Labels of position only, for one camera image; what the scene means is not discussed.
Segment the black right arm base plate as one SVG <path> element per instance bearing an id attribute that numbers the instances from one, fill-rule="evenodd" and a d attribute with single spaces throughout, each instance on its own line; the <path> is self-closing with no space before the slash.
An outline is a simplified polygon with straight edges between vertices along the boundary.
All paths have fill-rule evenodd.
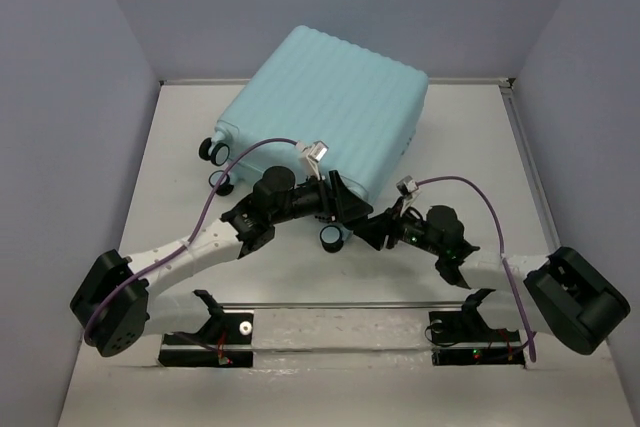
<path id="1" fill-rule="evenodd" d="M 436 367 L 526 365 L 518 331 L 474 324 L 462 311 L 430 311 L 424 335 Z"/>

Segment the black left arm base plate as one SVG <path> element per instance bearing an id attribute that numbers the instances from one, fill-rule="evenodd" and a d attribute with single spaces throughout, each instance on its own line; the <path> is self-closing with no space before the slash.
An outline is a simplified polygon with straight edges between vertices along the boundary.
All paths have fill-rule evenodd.
<path id="1" fill-rule="evenodd" d="M 165 334 L 158 362 L 175 368 L 251 368 L 253 323 L 253 312 L 230 311 L 209 320 L 195 333 Z"/>

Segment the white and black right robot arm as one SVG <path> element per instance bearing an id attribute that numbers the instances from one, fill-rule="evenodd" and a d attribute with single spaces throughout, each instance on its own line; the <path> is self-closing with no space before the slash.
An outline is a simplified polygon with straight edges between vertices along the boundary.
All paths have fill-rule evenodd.
<path id="1" fill-rule="evenodd" d="M 354 233 L 376 250 L 403 242 L 434 255 L 448 284 L 472 292 L 460 326 L 473 339 L 528 327 L 590 355 L 631 311 L 621 292 L 575 249 L 541 255 L 482 249 L 465 239 L 463 223 L 448 206 L 432 207 L 422 218 L 389 208 Z"/>

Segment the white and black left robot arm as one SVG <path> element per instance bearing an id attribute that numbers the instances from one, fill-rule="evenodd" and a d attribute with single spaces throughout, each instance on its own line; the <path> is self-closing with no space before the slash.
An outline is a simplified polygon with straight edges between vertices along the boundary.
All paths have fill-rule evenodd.
<path id="1" fill-rule="evenodd" d="M 218 264 L 246 257 L 275 237 L 276 225 L 317 217 L 352 227 L 372 206 L 352 192 L 337 171 L 297 183 L 283 166 L 268 168 L 252 191 L 194 237 L 129 256 L 100 254 L 70 308 L 84 341 L 103 357 L 128 349 L 157 320 L 156 301 L 169 288 Z"/>

